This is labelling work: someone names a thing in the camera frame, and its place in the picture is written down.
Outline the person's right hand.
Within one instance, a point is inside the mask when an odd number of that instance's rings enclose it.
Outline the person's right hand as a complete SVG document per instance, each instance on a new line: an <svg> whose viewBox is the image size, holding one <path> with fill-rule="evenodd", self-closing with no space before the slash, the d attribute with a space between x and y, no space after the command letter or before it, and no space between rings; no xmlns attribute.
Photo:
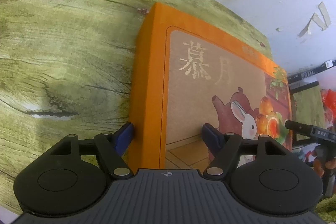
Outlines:
<svg viewBox="0 0 336 224"><path fill-rule="evenodd" d="M317 151L314 149L313 151L309 151L305 154L305 159L309 160L309 158L313 156L315 157L313 161L313 170L319 175L319 177L322 177L325 173L325 169L334 169L335 168L335 159L328 161L325 163L325 165L322 164L322 162L317 158Z"/></svg>

